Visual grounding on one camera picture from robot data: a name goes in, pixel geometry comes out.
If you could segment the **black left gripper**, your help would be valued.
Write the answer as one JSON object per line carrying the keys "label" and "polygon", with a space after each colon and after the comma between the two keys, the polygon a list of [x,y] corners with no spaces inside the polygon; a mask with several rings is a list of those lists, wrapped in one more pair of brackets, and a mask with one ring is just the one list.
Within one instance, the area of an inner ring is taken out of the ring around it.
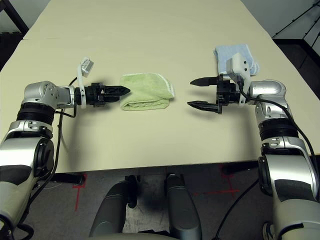
{"label": "black left gripper", "polygon": [[105,86],[97,82],[85,86],[84,90],[86,104],[94,108],[102,107],[106,102],[117,102],[131,91],[129,88],[121,85]]}

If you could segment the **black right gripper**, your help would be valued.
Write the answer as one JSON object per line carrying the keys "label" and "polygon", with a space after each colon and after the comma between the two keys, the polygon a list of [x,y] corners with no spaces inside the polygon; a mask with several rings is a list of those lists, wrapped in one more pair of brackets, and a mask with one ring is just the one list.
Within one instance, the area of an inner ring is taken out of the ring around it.
{"label": "black right gripper", "polygon": [[198,110],[222,114],[223,106],[239,103],[241,95],[239,88],[233,81],[224,80],[223,74],[220,74],[218,77],[197,78],[192,80],[190,84],[198,87],[216,85],[216,104],[199,100],[187,102],[189,106]]}

